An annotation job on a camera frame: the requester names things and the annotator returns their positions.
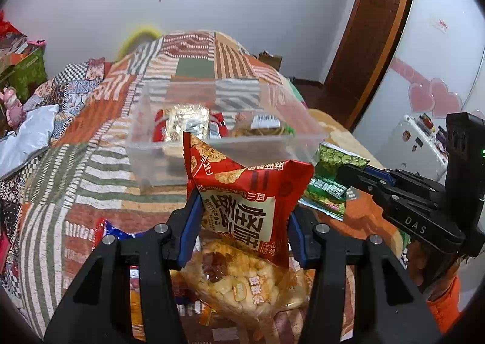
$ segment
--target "silver screw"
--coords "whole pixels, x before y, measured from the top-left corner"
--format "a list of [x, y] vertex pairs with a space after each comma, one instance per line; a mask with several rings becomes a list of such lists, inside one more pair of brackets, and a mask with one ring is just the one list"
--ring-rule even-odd
[[156, 233], [165, 233], [168, 231], [168, 225], [167, 224], [157, 224], [155, 225], [155, 232]]
[[109, 235], [103, 237], [103, 243], [107, 244], [107, 245], [113, 244], [115, 242], [115, 240], [116, 240], [116, 238], [112, 234], [109, 234]]
[[372, 244], [375, 244], [375, 245], [379, 245], [382, 243], [382, 237], [380, 237], [378, 234], [370, 235], [369, 240]]
[[315, 228], [316, 228], [317, 232], [319, 232], [319, 233], [330, 232], [330, 227], [327, 224], [318, 224]]

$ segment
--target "plastic container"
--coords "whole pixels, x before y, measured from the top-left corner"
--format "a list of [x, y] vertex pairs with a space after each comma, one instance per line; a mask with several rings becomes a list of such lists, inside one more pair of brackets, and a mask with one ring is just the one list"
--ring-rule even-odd
[[177, 103], [198, 103], [222, 111], [228, 119], [237, 112], [261, 110], [288, 123], [294, 135], [226, 137], [205, 140], [244, 166], [296, 159], [313, 162], [323, 128], [289, 91], [257, 81], [145, 82], [129, 130], [126, 150], [142, 188], [182, 185], [187, 181], [180, 142], [152, 141], [158, 110]]

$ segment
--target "yellow arch object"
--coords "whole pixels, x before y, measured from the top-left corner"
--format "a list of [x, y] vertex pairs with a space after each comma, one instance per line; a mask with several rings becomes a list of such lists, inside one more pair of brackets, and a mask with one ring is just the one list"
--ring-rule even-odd
[[135, 50], [141, 43], [151, 42], [163, 36], [163, 32], [154, 27], [140, 27], [125, 40], [118, 51], [116, 61], [122, 60], [126, 55]]

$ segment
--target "wooden floor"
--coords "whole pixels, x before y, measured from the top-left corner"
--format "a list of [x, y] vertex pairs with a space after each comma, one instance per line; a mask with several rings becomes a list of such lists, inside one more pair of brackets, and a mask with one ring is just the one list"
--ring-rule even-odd
[[345, 100], [344, 102], [348, 102], [348, 107], [347, 105], [343, 106], [342, 99], [335, 99], [335, 93], [328, 91], [325, 85], [320, 82], [297, 78], [293, 81], [293, 84], [310, 109], [318, 109], [326, 112], [334, 117], [336, 121], [345, 125], [348, 114], [352, 112], [355, 102]]

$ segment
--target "hand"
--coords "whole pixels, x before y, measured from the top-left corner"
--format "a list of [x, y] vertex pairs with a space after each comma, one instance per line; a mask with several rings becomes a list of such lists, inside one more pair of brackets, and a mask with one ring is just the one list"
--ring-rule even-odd
[[[421, 285], [423, 283], [423, 272], [422, 270], [426, 267], [428, 262], [429, 253], [426, 252], [418, 241], [413, 241], [407, 246], [407, 271], [416, 285]], [[453, 284], [453, 280], [457, 275], [458, 268], [460, 267], [462, 259], [458, 260], [453, 264], [452, 267], [446, 272], [446, 274], [438, 279], [436, 282], [436, 287], [429, 296], [428, 300], [434, 301], [439, 297], [443, 296], [448, 288]]]

